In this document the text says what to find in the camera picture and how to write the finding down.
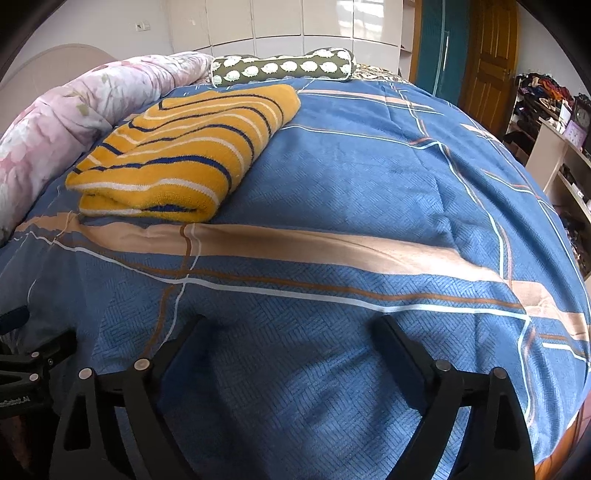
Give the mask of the yellow striped knit sweater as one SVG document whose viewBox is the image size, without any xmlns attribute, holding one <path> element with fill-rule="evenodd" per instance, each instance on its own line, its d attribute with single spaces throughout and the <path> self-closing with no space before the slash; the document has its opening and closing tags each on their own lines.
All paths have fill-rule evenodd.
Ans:
<svg viewBox="0 0 591 480">
<path fill-rule="evenodd" d="M 286 84 L 165 98 L 106 136 L 65 186 L 86 216 L 205 222 L 300 108 Z"/>
</svg>

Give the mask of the pink floral fleece blanket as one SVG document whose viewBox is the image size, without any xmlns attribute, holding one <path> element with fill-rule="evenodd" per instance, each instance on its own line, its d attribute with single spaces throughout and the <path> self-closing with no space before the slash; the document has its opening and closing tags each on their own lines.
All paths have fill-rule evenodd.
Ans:
<svg viewBox="0 0 591 480">
<path fill-rule="evenodd" d="M 173 89 L 208 80 L 211 55 L 185 51 L 100 65 L 39 96 L 1 137 L 1 241 L 46 185 L 101 136 Z"/>
</svg>

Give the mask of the blue plaid bed cover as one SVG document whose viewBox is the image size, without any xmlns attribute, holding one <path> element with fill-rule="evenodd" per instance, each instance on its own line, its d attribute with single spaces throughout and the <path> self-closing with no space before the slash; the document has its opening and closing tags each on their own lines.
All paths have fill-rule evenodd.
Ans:
<svg viewBox="0 0 591 480">
<path fill-rule="evenodd" d="M 590 303 L 542 189 L 408 83 L 163 99 L 276 84 L 301 108 L 211 220 L 86 216 L 54 181 L 1 250 L 1 307 L 31 313 L 2 343 L 27 352 L 74 329 L 51 384 L 63 401 L 79 368 L 121 370 L 204 316 L 161 400 L 197 472 L 377 479 L 419 421 L 370 341 L 389 314 L 459 368 L 506 369 L 535 461 L 557 458 L 590 389 Z"/>
</svg>

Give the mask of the rounded beige headboard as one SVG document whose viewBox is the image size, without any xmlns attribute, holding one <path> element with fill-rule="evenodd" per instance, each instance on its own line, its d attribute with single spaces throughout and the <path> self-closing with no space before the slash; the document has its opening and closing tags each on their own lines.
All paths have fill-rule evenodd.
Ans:
<svg viewBox="0 0 591 480">
<path fill-rule="evenodd" d="M 47 49 L 21 65 L 1 86 L 1 134 L 37 97 L 115 58 L 90 45 Z"/>
</svg>

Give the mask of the small desk clock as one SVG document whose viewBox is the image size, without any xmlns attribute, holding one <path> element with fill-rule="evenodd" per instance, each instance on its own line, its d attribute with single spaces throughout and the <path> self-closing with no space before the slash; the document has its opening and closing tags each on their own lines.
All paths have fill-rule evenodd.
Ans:
<svg viewBox="0 0 591 480">
<path fill-rule="evenodd" d="M 579 94 L 575 98 L 570 119 L 563 133 L 564 138 L 581 150 L 590 131 L 591 104 L 590 98 L 585 94 Z"/>
</svg>

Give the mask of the cluttered white shelf unit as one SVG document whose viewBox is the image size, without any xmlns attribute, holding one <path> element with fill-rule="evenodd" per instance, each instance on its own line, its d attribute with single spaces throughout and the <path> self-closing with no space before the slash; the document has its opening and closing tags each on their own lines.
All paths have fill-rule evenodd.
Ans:
<svg viewBox="0 0 591 480">
<path fill-rule="evenodd" d="M 515 79 L 515 100 L 503 143 L 542 188 L 567 232 L 583 278 L 590 278 L 590 152 L 563 133 L 575 97 L 552 77 Z"/>
</svg>

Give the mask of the brown wooden door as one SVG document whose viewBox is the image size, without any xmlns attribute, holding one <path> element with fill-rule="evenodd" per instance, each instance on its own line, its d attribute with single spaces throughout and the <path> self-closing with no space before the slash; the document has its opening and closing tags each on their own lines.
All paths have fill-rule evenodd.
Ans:
<svg viewBox="0 0 591 480">
<path fill-rule="evenodd" d="M 497 138 L 505 134 L 515 100 L 519 36 L 517 1 L 470 3 L 468 56 L 459 106 Z"/>
</svg>

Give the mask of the green white-dotted bolster pillow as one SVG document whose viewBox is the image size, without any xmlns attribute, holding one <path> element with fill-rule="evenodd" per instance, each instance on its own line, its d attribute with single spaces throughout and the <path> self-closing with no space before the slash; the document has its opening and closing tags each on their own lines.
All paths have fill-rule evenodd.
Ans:
<svg viewBox="0 0 591 480">
<path fill-rule="evenodd" d="M 209 78 L 214 87 L 228 87 L 284 78 L 348 81 L 356 70 L 353 53 L 346 48 L 318 48 L 304 55 L 259 58 L 228 55 L 211 61 Z"/>
</svg>

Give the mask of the white glossy wardrobe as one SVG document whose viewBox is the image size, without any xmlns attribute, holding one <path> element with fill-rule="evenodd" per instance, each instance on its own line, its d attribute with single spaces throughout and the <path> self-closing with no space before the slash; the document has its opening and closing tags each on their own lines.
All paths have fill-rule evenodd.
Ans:
<svg viewBox="0 0 591 480">
<path fill-rule="evenodd" d="M 410 77 L 415 3 L 403 0 L 177 0 L 164 3 L 175 52 L 301 55 L 342 47 Z"/>
</svg>

